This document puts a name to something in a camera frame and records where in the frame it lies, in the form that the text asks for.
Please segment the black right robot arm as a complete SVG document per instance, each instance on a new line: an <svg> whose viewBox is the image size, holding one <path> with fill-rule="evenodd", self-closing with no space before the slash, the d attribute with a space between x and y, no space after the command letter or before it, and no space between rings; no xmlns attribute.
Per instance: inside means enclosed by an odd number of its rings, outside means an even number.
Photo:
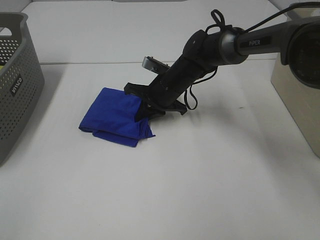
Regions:
<svg viewBox="0 0 320 240"><path fill-rule="evenodd" d="M128 83L126 94L141 98L134 117L163 116L166 112L185 114L188 107L178 97L198 79L215 72L219 66L237 65L249 55L279 53L282 65L304 85L320 87L320 19L307 17L245 32L226 25L216 33L195 32L181 56L168 66L153 57L144 58L142 66L156 73L149 85Z"/></svg>

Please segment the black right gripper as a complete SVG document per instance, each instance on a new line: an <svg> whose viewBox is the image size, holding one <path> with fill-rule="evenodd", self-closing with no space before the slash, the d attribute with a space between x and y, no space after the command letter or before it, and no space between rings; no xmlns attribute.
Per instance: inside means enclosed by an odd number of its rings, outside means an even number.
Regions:
<svg viewBox="0 0 320 240"><path fill-rule="evenodd" d="M175 100L169 106L160 106L150 96L149 87L147 85L133 84L128 82L124 87L126 95L134 95L141 99L139 108L134 116L135 122L147 118L148 120L163 117L166 112L178 112L184 115L187 112L187 107Z"/></svg>

